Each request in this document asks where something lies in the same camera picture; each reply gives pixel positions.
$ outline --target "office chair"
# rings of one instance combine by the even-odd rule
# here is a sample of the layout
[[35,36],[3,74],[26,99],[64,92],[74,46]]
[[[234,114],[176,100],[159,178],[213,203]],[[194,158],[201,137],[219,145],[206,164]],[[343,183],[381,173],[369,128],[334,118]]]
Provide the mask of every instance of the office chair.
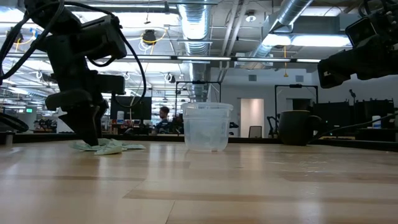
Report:
[[262,138],[262,126],[250,126],[249,138]]

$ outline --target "table surface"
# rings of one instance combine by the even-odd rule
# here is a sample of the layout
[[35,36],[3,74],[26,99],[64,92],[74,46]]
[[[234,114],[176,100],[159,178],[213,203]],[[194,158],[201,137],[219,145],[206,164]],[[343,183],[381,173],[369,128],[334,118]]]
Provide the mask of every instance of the table surface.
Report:
[[70,142],[0,148],[2,224],[398,223],[398,153],[332,146]]

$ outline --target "plastic container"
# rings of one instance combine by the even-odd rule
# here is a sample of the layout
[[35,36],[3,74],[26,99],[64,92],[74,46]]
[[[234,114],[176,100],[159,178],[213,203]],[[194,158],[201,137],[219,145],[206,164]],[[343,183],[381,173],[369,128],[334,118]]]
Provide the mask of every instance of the plastic container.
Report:
[[181,105],[185,144],[196,151],[222,151],[228,143],[233,106],[226,103]]

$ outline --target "man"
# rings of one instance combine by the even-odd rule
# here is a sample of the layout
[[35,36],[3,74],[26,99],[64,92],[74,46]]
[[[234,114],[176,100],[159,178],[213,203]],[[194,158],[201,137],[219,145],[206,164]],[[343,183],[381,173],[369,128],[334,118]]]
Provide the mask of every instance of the man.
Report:
[[169,125],[169,121],[167,119],[167,115],[169,114],[169,112],[170,112],[170,110],[166,106],[163,106],[160,108],[159,116],[162,120],[155,127],[157,134],[169,133],[170,125]]

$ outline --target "crumpled cloth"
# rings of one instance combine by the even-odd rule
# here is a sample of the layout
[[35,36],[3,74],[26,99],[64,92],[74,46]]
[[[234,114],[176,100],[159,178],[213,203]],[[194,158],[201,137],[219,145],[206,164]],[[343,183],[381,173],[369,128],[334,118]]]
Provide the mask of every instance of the crumpled cloth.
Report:
[[129,144],[115,139],[98,139],[98,146],[91,146],[85,142],[72,142],[69,147],[81,151],[95,151],[94,155],[109,155],[126,151],[128,149],[146,149],[143,145]]

